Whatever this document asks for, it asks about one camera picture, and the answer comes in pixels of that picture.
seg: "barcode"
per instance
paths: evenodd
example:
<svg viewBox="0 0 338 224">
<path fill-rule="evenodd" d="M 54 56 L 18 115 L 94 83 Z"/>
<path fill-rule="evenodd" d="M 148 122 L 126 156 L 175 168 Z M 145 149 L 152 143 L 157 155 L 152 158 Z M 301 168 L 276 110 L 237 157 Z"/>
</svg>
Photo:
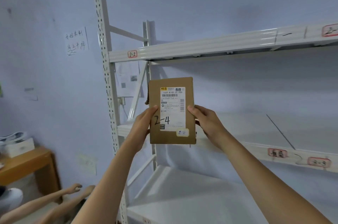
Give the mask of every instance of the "barcode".
<svg viewBox="0 0 338 224">
<path fill-rule="evenodd" d="M 162 97 L 177 97 L 177 94 L 162 94 Z"/>
<path fill-rule="evenodd" d="M 185 106 L 184 106 L 184 99 L 180 99 L 180 112 L 184 112 Z"/>
</svg>

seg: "white paper sheet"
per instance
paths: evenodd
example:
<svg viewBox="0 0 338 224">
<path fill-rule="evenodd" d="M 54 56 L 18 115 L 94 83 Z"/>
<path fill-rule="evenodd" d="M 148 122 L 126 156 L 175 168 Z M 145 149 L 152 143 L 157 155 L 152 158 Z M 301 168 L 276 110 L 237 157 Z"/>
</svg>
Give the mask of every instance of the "white paper sheet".
<svg viewBox="0 0 338 224">
<path fill-rule="evenodd" d="M 89 51 L 86 27 L 65 33 L 65 50 L 68 56 Z"/>
<path fill-rule="evenodd" d="M 116 89 L 118 97 L 133 97 L 140 74 L 138 61 L 115 64 Z"/>
</svg>

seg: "vertical barcode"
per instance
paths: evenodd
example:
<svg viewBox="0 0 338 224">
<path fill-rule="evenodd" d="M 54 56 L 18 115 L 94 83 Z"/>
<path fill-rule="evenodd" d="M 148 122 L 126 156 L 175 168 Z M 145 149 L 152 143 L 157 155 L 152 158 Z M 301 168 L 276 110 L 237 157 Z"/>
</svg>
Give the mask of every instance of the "vertical barcode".
<svg viewBox="0 0 338 224">
<path fill-rule="evenodd" d="M 184 112 L 184 108 L 185 108 L 185 106 L 184 106 L 184 99 L 182 98 L 182 99 L 180 99 L 180 112 Z"/>
</svg>

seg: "white shipping label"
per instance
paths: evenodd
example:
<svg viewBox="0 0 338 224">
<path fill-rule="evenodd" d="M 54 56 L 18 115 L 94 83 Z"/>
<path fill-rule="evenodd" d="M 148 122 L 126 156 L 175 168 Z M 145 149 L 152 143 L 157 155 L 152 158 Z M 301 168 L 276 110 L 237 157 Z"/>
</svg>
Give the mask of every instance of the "white shipping label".
<svg viewBox="0 0 338 224">
<path fill-rule="evenodd" d="M 186 127 L 186 88 L 162 87 L 160 131 L 176 131 Z"/>
</svg>

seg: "wooden desk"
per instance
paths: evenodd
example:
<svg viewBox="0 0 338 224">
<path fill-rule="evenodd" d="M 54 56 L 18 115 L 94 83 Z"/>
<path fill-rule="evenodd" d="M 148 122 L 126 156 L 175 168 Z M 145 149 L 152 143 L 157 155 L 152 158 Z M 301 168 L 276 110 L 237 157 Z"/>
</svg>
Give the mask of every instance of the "wooden desk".
<svg viewBox="0 0 338 224">
<path fill-rule="evenodd" d="M 6 186 L 35 172 L 41 194 L 48 195 L 61 189 L 54 155 L 49 149 L 39 147 L 14 158 L 0 157 L 0 162 L 5 164 L 0 169 L 0 185 Z"/>
</svg>

